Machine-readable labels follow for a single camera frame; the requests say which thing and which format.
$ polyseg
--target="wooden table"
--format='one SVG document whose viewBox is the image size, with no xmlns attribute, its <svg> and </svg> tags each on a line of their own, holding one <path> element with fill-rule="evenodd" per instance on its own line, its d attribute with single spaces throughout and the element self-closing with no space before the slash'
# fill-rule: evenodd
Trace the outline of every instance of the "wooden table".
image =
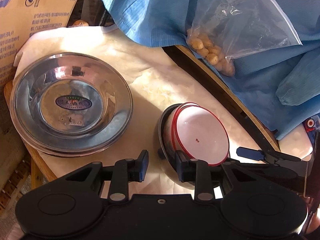
<svg viewBox="0 0 320 240">
<path fill-rule="evenodd" d="M 9 81 L 4 87 L 4 96 L 9 106 L 10 95 L 12 91 L 12 81 Z M 42 175 L 46 177 L 48 181 L 52 181 L 57 176 L 49 169 L 48 165 L 40 157 L 38 151 L 23 141 L 28 152 L 31 155 L 31 188 L 39 187 L 42 184 Z"/>
</svg>

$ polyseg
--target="ziplock bag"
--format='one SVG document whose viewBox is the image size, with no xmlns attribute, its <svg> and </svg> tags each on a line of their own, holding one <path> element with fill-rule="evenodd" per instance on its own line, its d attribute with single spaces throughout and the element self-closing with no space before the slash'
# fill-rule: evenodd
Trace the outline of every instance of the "ziplock bag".
<svg viewBox="0 0 320 240">
<path fill-rule="evenodd" d="M 235 74 L 233 58 L 302 45 L 275 0 L 198 0 L 187 43 L 227 76 Z"/>
</svg>

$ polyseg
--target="stainless steel bowl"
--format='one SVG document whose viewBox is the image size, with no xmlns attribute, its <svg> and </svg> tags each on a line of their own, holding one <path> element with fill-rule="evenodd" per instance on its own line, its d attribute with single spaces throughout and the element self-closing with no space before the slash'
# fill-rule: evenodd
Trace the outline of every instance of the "stainless steel bowl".
<svg viewBox="0 0 320 240">
<path fill-rule="evenodd" d="M 28 144 L 57 156 L 102 151 L 125 131 L 133 110 L 123 77 L 78 53 L 44 57 L 16 78 L 10 112 Z"/>
<path fill-rule="evenodd" d="M 177 172 L 175 171 L 175 160 L 174 151 L 169 147 L 170 142 L 166 141 L 164 137 L 164 127 L 168 120 L 170 114 L 181 104 L 175 104 L 169 106 L 161 115 L 158 126 L 155 129 L 155 141 L 160 143 L 160 148 L 158 149 L 158 156 L 160 158 L 161 169 L 163 172 L 176 184 L 187 189 L 195 189 L 194 183 L 181 182 L 179 181 Z"/>
</svg>

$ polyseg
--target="nut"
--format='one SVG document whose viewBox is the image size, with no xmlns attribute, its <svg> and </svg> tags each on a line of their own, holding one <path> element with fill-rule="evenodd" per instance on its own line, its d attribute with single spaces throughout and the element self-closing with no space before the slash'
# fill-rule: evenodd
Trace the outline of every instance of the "nut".
<svg viewBox="0 0 320 240">
<path fill-rule="evenodd" d="M 192 46 L 192 48 L 194 48 L 194 49 L 203 49 L 203 47 L 204 47 L 201 39 L 199 39 L 199 38 L 191 38 L 189 40 L 189 43 Z"/>
<path fill-rule="evenodd" d="M 219 46 L 217 46 L 217 45 L 214 46 L 214 49 L 218 50 L 219 53 L 222 51 L 222 49 L 221 49 Z"/>
<path fill-rule="evenodd" d="M 206 57 L 209 54 L 209 51 L 206 48 L 203 48 L 203 49 L 198 49 L 197 53 L 202 57 Z"/>
<path fill-rule="evenodd" d="M 223 62 L 219 61 L 216 65 L 214 65 L 214 68 L 220 72 L 223 69 Z"/>
<path fill-rule="evenodd" d="M 89 23 L 83 21 L 83 20 L 77 20 L 73 23 L 73 27 L 79 27 L 79 26 L 89 26 Z"/>
<path fill-rule="evenodd" d="M 212 48 L 213 47 L 213 42 L 209 39 L 208 35 L 205 33 L 200 33 L 198 36 L 199 39 L 201 39 L 203 46 L 206 49 Z"/>
<path fill-rule="evenodd" d="M 221 49 L 218 46 L 213 46 L 212 48 L 209 48 L 209 53 L 219 55 L 221 52 Z"/>
<path fill-rule="evenodd" d="M 231 61 L 227 62 L 226 65 L 223 66 L 221 73 L 228 76 L 228 77 L 234 76 L 236 73 L 236 70 L 235 70 L 233 63 Z"/>
<path fill-rule="evenodd" d="M 219 61 L 220 60 L 226 60 L 226 54 L 224 54 L 223 52 L 220 52 L 220 54 L 218 54 L 218 58 L 219 58 Z"/>
<path fill-rule="evenodd" d="M 216 65 L 219 62 L 218 56 L 213 53 L 208 54 L 206 59 L 211 65 Z"/>
</svg>

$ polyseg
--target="blue fabric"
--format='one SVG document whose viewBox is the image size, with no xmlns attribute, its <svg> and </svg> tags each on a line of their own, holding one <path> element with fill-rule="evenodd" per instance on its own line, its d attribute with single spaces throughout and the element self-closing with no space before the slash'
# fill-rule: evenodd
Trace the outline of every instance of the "blue fabric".
<svg viewBox="0 0 320 240">
<path fill-rule="evenodd" d="M 320 94 L 319 65 L 320 48 L 304 54 L 278 86 L 276 95 L 283 105 L 298 106 Z"/>
<path fill-rule="evenodd" d="M 186 45 L 185 32 L 194 17 L 197 0 L 102 0 L 119 28 L 133 41 L 149 47 Z M 309 100 L 308 91 L 287 93 L 285 86 L 290 73 L 292 86 L 307 82 L 295 73 L 301 73 L 303 64 L 298 64 L 304 53 L 317 51 L 320 47 L 320 0 L 276 0 L 290 18 L 304 46 L 273 49 L 234 61 L 236 76 L 221 75 L 224 82 L 270 130 L 278 130 L 281 139 L 295 126 L 320 111 L 320 96 Z M 318 94 L 316 78 L 308 89 Z M 282 102 L 303 102 L 298 106 Z"/>
</svg>

